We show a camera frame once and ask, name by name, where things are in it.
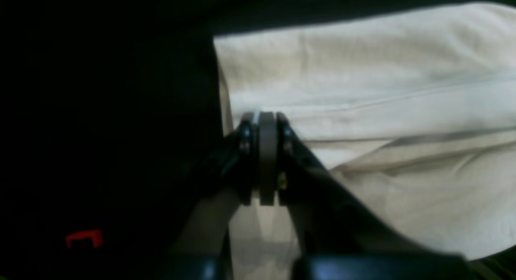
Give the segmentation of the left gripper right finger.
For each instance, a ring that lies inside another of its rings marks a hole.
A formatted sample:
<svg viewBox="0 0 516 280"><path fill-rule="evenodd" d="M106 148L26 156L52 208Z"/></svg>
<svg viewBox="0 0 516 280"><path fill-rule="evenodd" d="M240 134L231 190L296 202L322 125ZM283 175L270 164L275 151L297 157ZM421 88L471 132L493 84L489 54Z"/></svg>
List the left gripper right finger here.
<svg viewBox="0 0 516 280"><path fill-rule="evenodd" d="M279 130L280 203L289 209L304 254L427 254L395 232L334 179L293 131Z"/></svg>

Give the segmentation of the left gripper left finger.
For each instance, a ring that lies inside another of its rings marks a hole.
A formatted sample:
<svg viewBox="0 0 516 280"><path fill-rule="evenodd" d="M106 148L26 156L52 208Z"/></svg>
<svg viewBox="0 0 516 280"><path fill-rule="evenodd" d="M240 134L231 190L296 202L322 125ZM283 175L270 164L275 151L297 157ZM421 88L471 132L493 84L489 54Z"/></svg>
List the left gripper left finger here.
<svg viewBox="0 0 516 280"><path fill-rule="evenodd" d="M192 190L182 199L188 215L169 252L218 255L227 225L242 205L249 205L256 184L257 121L245 113L227 135L188 175Z"/></svg>

